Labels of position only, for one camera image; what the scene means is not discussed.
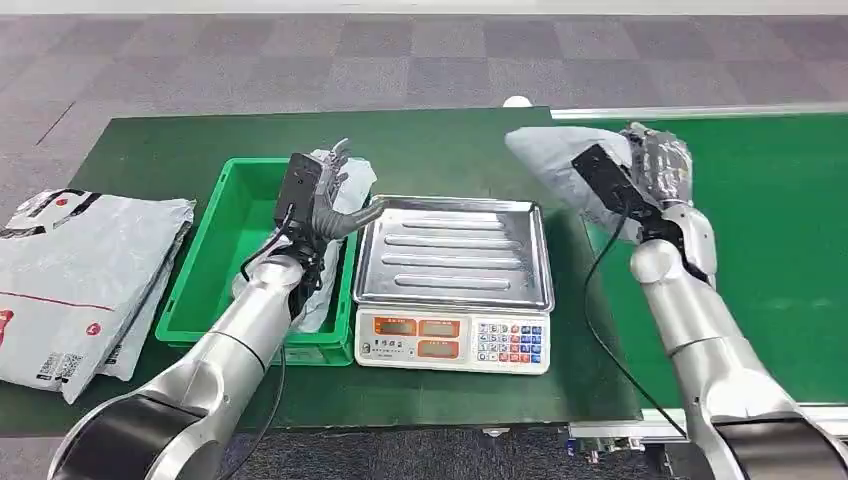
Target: digital display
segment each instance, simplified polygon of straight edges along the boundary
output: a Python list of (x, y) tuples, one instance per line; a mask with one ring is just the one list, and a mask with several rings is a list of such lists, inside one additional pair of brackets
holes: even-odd
[(383, 322), (379, 326), (379, 332), (383, 335), (412, 335), (414, 323), (389, 323)]
[(455, 322), (421, 322), (421, 336), (424, 337), (456, 337), (459, 334), (459, 325)]
[(456, 358), (459, 345), (456, 342), (419, 342), (418, 356), (436, 358)]

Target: qr code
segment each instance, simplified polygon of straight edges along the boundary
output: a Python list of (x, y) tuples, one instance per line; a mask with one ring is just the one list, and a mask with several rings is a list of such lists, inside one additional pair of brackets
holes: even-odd
[(112, 353), (109, 354), (109, 357), (104, 362), (106, 365), (114, 365), (118, 363), (118, 355), (121, 354), (121, 344), (115, 345), (115, 348), (112, 349)]
[(36, 375), (35, 378), (39, 380), (52, 380), (53, 372), (56, 370), (56, 367), (59, 366), (59, 359), (61, 357), (61, 353), (51, 353), (44, 364), (41, 365), (41, 369), (38, 371), (38, 375)]
[(59, 366), (59, 370), (56, 371), (56, 380), (59, 380), (62, 383), (68, 383), (68, 379), (74, 376), (74, 372), (77, 371), (77, 367), (79, 367), (82, 359), (82, 355), (66, 353), (65, 356), (62, 357), (62, 363)]

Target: stack of plastic bags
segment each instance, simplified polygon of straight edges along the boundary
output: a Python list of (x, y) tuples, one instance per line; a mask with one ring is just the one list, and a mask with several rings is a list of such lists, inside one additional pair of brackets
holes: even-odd
[(42, 192), (0, 229), (0, 380), (62, 392), (129, 380), (194, 218), (189, 200)]

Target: weighing scale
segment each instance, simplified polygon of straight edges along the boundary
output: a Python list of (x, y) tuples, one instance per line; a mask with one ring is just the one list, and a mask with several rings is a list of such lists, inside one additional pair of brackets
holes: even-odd
[(554, 307), (533, 202), (375, 196), (354, 286), (355, 357), (371, 367), (539, 375)]

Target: green crate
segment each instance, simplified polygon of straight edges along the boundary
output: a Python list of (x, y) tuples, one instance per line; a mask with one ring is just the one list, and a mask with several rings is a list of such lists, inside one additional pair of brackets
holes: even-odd
[[(159, 341), (177, 349), (190, 348), (230, 305), (233, 276), (271, 231), (287, 166), (287, 158), (231, 158), (224, 165), (156, 325)], [(286, 337), (287, 364), (341, 367), (353, 361), (350, 290), (356, 241), (354, 232), (342, 245), (335, 301), (321, 329)]]

